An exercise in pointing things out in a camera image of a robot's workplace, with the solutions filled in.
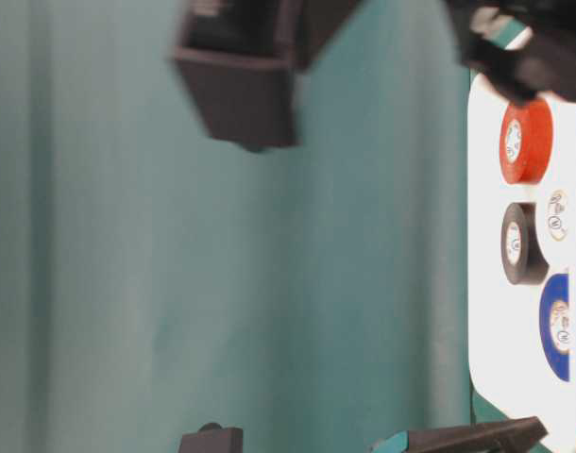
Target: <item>teal background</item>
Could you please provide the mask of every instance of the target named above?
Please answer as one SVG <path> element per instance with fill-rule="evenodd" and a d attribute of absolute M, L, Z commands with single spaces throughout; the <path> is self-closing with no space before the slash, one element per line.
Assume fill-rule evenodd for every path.
<path fill-rule="evenodd" d="M 466 96 L 439 2 L 370 0 L 300 147 L 204 137 L 177 0 L 0 0 L 0 451 L 363 452 L 467 423 Z"/>

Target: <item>black tape roll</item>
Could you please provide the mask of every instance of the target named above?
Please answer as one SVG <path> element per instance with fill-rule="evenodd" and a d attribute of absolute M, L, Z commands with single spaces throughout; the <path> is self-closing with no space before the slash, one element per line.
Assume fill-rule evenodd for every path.
<path fill-rule="evenodd" d="M 504 214 L 502 265 L 514 285 L 541 283 L 549 271 L 535 234 L 535 203 L 512 203 Z"/>

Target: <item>white surface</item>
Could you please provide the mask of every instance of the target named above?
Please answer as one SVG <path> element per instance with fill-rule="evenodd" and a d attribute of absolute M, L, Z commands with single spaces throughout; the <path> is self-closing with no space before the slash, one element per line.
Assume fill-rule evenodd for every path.
<path fill-rule="evenodd" d="M 500 171 L 500 127 L 507 103 L 482 75 L 468 106 L 469 364 L 481 396 L 511 418 L 538 416 L 544 445 L 576 451 L 576 105 L 547 97 L 554 125 L 549 169 L 537 185 L 509 185 Z M 557 190 L 568 195 L 567 235 L 555 240 L 547 215 Z M 538 240 L 551 267 L 539 285 L 512 285 L 504 274 L 500 230 L 512 202 L 537 203 Z M 544 355 L 539 304 L 546 280 L 569 272 L 570 382 L 560 380 Z"/>

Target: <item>black plastic part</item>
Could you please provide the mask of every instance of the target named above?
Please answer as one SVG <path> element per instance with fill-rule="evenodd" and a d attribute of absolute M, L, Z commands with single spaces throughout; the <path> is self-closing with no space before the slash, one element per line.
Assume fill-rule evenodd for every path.
<path fill-rule="evenodd" d="M 576 102 L 576 0 L 444 0 L 461 61 L 484 73 L 496 90 L 523 105 L 539 92 Z M 471 30 L 480 8 L 497 8 L 529 26 L 534 35 L 520 49 L 498 48 Z"/>
<path fill-rule="evenodd" d="M 197 433 L 185 434 L 178 453 L 242 453 L 243 439 L 244 432 L 239 428 L 208 424 Z"/>
<path fill-rule="evenodd" d="M 408 432 L 409 453 L 525 453 L 547 431 L 537 417 Z"/>
<path fill-rule="evenodd" d="M 292 146 L 296 74 L 363 0 L 193 0 L 173 61 L 209 134 Z"/>

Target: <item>blue tape roll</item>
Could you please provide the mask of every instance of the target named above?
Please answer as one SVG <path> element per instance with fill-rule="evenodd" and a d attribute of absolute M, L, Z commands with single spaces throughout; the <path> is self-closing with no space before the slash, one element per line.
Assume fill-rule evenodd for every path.
<path fill-rule="evenodd" d="M 540 301 L 540 336 L 552 371 L 569 382 L 569 277 L 552 276 Z"/>

